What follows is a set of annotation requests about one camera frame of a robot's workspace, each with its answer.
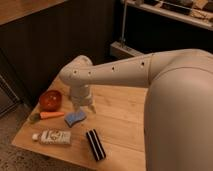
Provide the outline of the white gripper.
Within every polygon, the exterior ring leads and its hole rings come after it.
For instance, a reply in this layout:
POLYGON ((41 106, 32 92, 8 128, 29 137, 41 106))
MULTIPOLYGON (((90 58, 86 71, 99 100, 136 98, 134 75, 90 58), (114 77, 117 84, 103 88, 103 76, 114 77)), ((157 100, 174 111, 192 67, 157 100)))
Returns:
POLYGON ((93 113, 96 113, 95 106, 91 105, 93 103, 93 97, 89 85, 71 87, 70 99, 72 103, 75 105, 73 106, 74 112, 80 111, 79 106, 89 106, 89 109, 93 113))

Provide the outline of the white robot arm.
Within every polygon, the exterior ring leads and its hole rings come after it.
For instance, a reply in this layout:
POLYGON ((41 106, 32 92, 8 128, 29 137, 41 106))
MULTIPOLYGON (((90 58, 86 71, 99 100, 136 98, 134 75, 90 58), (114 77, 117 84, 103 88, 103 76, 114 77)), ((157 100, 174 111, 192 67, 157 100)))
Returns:
POLYGON ((171 50, 100 65, 79 55, 59 77, 77 108, 92 103, 92 85, 146 88, 147 171, 213 171, 213 54, 171 50))

